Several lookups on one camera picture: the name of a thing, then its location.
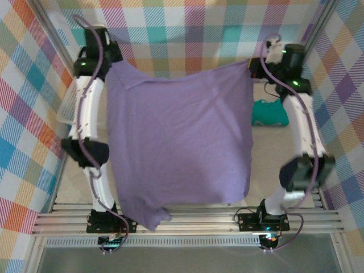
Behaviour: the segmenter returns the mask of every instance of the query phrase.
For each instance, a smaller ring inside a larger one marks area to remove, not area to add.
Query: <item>metal grate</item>
[[[257,246],[258,235],[129,237],[126,247]],[[97,247],[97,237],[49,237],[45,247]]]

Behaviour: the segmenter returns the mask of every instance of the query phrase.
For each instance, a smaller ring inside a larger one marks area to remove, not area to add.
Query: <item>beige floor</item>
[[[274,92],[274,86],[272,85],[268,86],[267,89],[270,93]],[[275,97],[263,91],[262,84],[255,84],[254,98],[255,100],[275,101]],[[106,142],[106,131],[99,130],[98,133],[99,139]],[[289,127],[253,127],[253,137],[254,147],[250,191],[245,200],[239,203],[242,206],[257,206],[262,199],[272,194],[279,185],[278,174],[280,167],[293,157],[293,144]],[[117,200],[109,164],[108,177],[111,192]],[[92,203],[91,192],[84,173],[71,158],[67,159],[56,202]],[[312,198],[307,198],[303,206],[313,207]]]

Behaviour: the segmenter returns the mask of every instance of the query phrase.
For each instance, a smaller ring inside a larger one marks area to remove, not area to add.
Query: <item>purple cable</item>
[[[268,41],[268,39],[270,37],[273,37],[273,36],[278,36],[279,37],[278,42],[281,41],[281,39],[282,39],[282,37],[278,33],[274,33],[274,34],[270,34],[268,37],[266,37],[264,41]],[[317,154],[316,138],[315,138],[315,133],[314,133],[314,130],[313,130],[313,124],[312,124],[312,121],[311,121],[311,117],[309,116],[309,112],[308,112],[308,109],[307,109],[304,101],[302,100],[302,98],[299,96],[299,94],[293,88],[291,88],[290,86],[288,86],[284,82],[278,80],[276,77],[273,76],[272,73],[269,72],[266,63],[264,62],[263,50],[264,50],[264,46],[262,46],[261,49],[260,49],[260,63],[262,64],[262,67],[263,67],[264,71],[277,84],[280,84],[281,86],[287,88],[289,91],[291,91],[293,93],[293,95],[295,95],[295,97],[300,102],[300,104],[301,104],[301,106],[302,106],[302,108],[303,108],[303,110],[305,112],[305,115],[306,115],[306,118],[307,118],[307,122],[308,122],[309,132],[310,132],[310,135],[311,135],[312,150],[313,150],[313,155],[314,155],[313,172],[312,172],[311,182],[308,185],[308,188],[306,190],[305,196],[291,209],[291,211],[293,211],[293,210],[301,207],[302,203],[306,200],[307,196],[312,192],[312,189],[315,186],[315,182],[316,182],[316,179],[317,179],[317,173],[319,171],[319,155]],[[296,234],[293,235],[291,239],[289,239],[285,244],[283,244],[283,245],[281,245],[279,247],[276,247],[275,250],[282,249],[282,248],[286,247],[287,245],[289,245],[293,240],[295,240],[297,238],[297,236],[300,234],[300,232],[302,231],[302,228],[303,228],[303,225],[304,225],[304,219],[303,219],[303,216],[301,214],[299,214],[299,213],[291,213],[291,212],[288,211],[287,208],[285,208],[283,206],[282,206],[282,209],[288,215],[299,216],[301,218],[301,225],[298,228],[298,231],[296,232]]]
[[[93,72],[89,82],[87,83],[87,86],[86,88],[84,89],[83,93],[82,93],[82,96],[80,98],[80,102],[79,102],[79,105],[78,105],[78,109],[77,109],[77,135],[78,135],[78,144],[80,145],[80,148],[81,148],[81,151],[82,153],[86,156],[86,158],[91,162],[91,164],[97,169],[98,171],[98,175],[95,176],[95,174],[90,171],[90,185],[91,185],[91,190],[92,190],[92,193],[93,193],[93,196],[94,198],[97,200],[97,202],[106,210],[108,211],[109,213],[111,213],[112,215],[120,218],[123,223],[125,224],[126,226],[126,232],[125,232],[125,236],[124,236],[124,239],[123,241],[121,242],[121,244],[116,247],[113,251],[116,252],[117,250],[119,250],[122,245],[125,243],[128,235],[129,235],[129,224],[128,222],[125,220],[125,218],[123,218],[122,216],[120,216],[119,214],[113,212],[111,209],[109,209],[103,202],[100,201],[100,198],[99,196],[97,195],[96,193],[96,190],[95,190],[95,186],[94,186],[94,179],[98,179],[101,177],[101,170],[100,170],[100,165],[97,163],[97,161],[95,160],[94,157],[92,157],[92,155],[87,151],[87,149],[85,148],[84,146],[84,143],[81,139],[81,133],[82,133],[82,130],[81,130],[81,109],[82,109],[82,105],[83,105],[83,102],[84,102],[84,99],[86,97],[86,94],[87,94],[87,91],[88,89],[90,88],[93,80],[96,79],[97,77],[97,74],[101,68],[101,65],[102,65],[102,59],[104,57],[104,49],[102,47],[102,43],[101,43],[101,39],[100,39],[100,36],[98,35],[98,33],[95,31],[95,29],[93,28],[93,26],[91,26],[89,24],[89,22],[87,22],[87,20],[85,20],[84,18],[82,18],[81,16],[77,15],[77,14],[74,14],[73,15],[73,19],[76,21],[76,23],[82,27],[82,28],[85,28],[78,20],[82,21],[83,23],[85,23],[87,26],[89,26],[92,34],[94,35],[95,39],[96,39],[96,42],[98,44],[98,62],[97,62],[97,65],[96,65],[96,68],[95,68],[95,71]],[[101,249],[103,251],[104,254],[107,253],[107,251],[104,249],[104,245],[101,245]]]

